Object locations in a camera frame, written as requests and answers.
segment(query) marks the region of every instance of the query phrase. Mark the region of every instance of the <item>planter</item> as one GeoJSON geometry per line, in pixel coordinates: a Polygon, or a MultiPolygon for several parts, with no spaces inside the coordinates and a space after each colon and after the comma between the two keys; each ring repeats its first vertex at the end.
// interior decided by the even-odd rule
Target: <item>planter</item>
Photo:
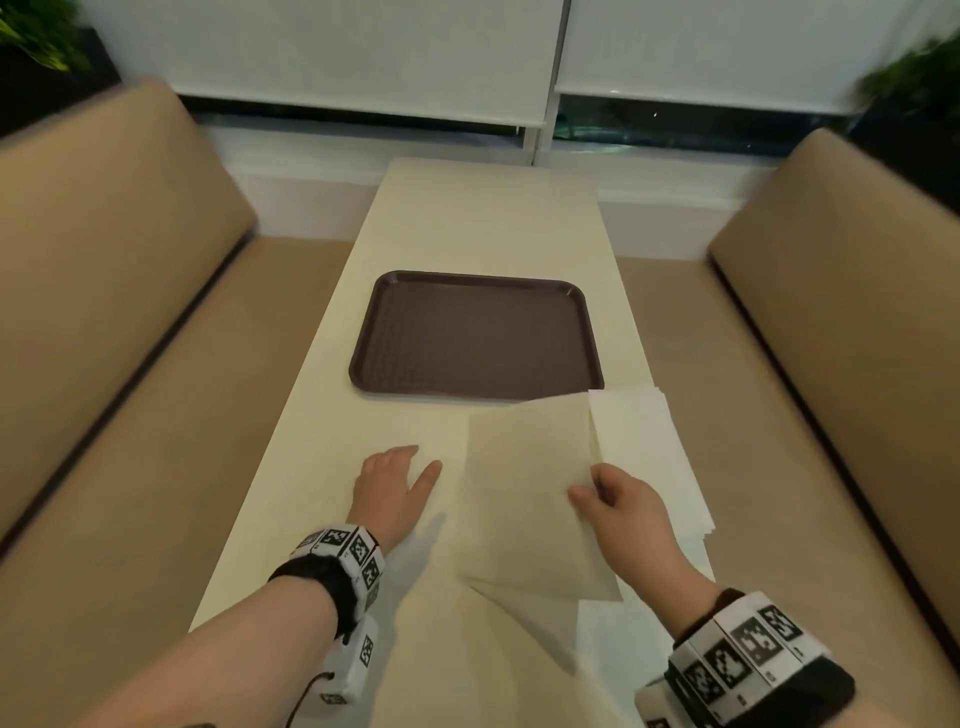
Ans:
{"type": "Polygon", "coordinates": [[[848,132],[873,158],[960,214],[960,141],[955,135],[890,102],[874,103],[848,132]]]}
{"type": "Polygon", "coordinates": [[[0,47],[0,136],[120,83],[120,74],[96,31],[81,31],[81,48],[90,69],[68,72],[46,68],[13,46],[0,47]]]}

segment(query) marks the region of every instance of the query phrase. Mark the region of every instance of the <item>finger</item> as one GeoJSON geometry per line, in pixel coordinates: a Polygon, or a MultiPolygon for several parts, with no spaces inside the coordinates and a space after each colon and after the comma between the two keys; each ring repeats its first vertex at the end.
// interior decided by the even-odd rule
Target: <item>finger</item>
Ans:
{"type": "Polygon", "coordinates": [[[404,445],[402,448],[390,448],[383,453],[383,463],[380,467],[407,474],[410,470],[410,460],[417,454],[419,445],[404,445]]]}
{"type": "Polygon", "coordinates": [[[376,467],[376,459],[382,454],[382,452],[375,452],[373,455],[364,460],[363,466],[360,468],[360,474],[366,475],[372,473],[373,469],[376,467]]]}
{"type": "Polygon", "coordinates": [[[636,480],[629,473],[610,463],[600,463],[592,466],[590,474],[593,476],[593,482],[596,484],[597,490],[600,491],[603,500],[609,505],[615,505],[630,483],[636,480]]]}
{"type": "Polygon", "coordinates": [[[588,485],[571,486],[566,490],[566,496],[577,515],[594,528],[610,510],[610,506],[597,495],[596,489],[588,485]]]}
{"type": "Polygon", "coordinates": [[[420,506],[421,512],[426,505],[427,499],[430,498],[430,494],[433,493],[433,487],[437,484],[437,480],[440,478],[440,473],[443,469],[444,464],[440,462],[440,460],[434,460],[423,469],[420,477],[417,478],[417,482],[414,483],[413,488],[410,489],[410,495],[414,497],[420,506]]]}

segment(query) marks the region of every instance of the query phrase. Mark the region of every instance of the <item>white roller blind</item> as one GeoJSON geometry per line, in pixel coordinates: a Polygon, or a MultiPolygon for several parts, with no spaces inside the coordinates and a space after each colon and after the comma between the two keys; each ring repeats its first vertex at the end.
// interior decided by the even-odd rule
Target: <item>white roller blind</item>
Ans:
{"type": "Polygon", "coordinates": [[[856,81],[955,0],[572,0],[562,93],[849,112],[856,81]]]}
{"type": "Polygon", "coordinates": [[[180,93],[539,126],[563,0],[84,0],[180,93]]]}

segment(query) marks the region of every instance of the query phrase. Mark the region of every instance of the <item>left hand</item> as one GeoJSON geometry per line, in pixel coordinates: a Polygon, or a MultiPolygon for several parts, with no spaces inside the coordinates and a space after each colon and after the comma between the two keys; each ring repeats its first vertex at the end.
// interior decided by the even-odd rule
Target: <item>left hand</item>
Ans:
{"type": "Polygon", "coordinates": [[[371,455],[363,461],[353,484],[353,505],[347,523],[370,531],[384,556],[413,531],[444,466],[434,460],[408,489],[410,460],[419,449],[419,445],[408,445],[371,455]]]}

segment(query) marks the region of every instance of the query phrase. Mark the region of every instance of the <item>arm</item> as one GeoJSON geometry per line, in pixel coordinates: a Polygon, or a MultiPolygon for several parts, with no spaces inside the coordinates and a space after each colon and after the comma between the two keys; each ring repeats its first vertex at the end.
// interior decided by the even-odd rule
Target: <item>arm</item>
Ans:
{"type": "MultiPolygon", "coordinates": [[[[653,488],[606,464],[594,466],[593,479],[595,488],[571,488],[570,502],[593,528],[607,563],[676,640],[710,612],[723,590],[686,560],[653,488]]],[[[828,725],[907,728],[861,695],[828,725]]]]}
{"type": "MultiPolygon", "coordinates": [[[[440,476],[434,461],[407,488],[416,446],[367,458],[347,521],[384,555],[417,525],[440,476]]],[[[211,619],[81,717],[74,728],[276,728],[333,645],[337,611],[315,581],[280,576],[211,619]]]]}

